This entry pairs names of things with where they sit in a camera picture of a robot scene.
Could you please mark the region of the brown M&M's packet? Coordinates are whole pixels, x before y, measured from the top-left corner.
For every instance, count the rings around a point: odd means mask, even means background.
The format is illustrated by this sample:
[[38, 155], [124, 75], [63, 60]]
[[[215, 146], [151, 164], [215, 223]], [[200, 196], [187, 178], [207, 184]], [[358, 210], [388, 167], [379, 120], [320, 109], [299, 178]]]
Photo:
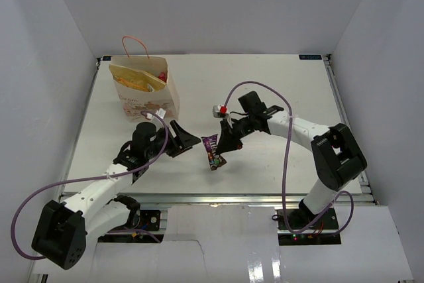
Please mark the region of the brown M&M's packet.
[[227, 161], [220, 154], [217, 154], [218, 135], [202, 137], [201, 140], [207, 153], [210, 169], [214, 171], [224, 166]]

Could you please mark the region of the small pink candy packet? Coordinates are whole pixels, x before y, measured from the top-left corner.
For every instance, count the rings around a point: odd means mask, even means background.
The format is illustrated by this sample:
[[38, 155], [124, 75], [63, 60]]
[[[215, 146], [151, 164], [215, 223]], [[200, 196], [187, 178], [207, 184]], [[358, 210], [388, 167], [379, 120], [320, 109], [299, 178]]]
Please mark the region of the small pink candy packet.
[[158, 78], [159, 80], [163, 81], [164, 83], [166, 83], [166, 82], [167, 82], [167, 73], [166, 73], [166, 72], [161, 72], [161, 73], [157, 76], [157, 78]]

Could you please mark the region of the tan popcorn chips bag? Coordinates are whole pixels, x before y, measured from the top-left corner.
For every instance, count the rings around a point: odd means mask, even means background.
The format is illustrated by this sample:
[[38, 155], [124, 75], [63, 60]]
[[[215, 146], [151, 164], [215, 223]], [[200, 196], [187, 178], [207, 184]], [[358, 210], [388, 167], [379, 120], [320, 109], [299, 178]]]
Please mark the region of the tan popcorn chips bag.
[[166, 82], [144, 70], [134, 70], [123, 66], [109, 66], [113, 79], [119, 84], [143, 92], [160, 91]]

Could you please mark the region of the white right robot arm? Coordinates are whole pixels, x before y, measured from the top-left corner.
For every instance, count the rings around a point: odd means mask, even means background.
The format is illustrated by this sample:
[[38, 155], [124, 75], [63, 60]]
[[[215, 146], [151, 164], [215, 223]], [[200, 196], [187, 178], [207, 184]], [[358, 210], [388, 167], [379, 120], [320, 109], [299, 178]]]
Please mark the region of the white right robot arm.
[[267, 107], [255, 91], [238, 101], [244, 111], [240, 119], [231, 118], [224, 105], [213, 108], [214, 117], [221, 120], [217, 154], [240, 150], [242, 138], [254, 132], [284, 137], [307, 149], [313, 156], [317, 181], [298, 209], [283, 215], [282, 219], [287, 228], [295, 231], [316, 228], [323, 221], [322, 211], [367, 168], [368, 163], [351, 130], [343, 123], [319, 125], [295, 118], [283, 107]]

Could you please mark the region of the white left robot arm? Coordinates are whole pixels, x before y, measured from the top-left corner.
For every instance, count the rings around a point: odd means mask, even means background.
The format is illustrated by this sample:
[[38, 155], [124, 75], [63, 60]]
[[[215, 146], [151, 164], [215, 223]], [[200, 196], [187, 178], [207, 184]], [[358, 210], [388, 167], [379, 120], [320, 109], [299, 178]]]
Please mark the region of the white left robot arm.
[[117, 227], [137, 228], [140, 204], [121, 192], [133, 185], [156, 157], [166, 154], [174, 158], [200, 142], [175, 120], [160, 129], [153, 123], [138, 124], [102, 179], [62, 202], [52, 200], [43, 207], [32, 249], [68, 270], [83, 256], [88, 242]]

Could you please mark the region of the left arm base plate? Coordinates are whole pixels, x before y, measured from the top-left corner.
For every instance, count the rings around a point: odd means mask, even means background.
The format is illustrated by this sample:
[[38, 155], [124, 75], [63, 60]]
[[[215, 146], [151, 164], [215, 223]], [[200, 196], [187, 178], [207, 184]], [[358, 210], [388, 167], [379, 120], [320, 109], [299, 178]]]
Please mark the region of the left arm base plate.
[[130, 230], [136, 233], [142, 233], [143, 231], [157, 232], [160, 230], [160, 221], [160, 210], [140, 210], [138, 223], [133, 225]]

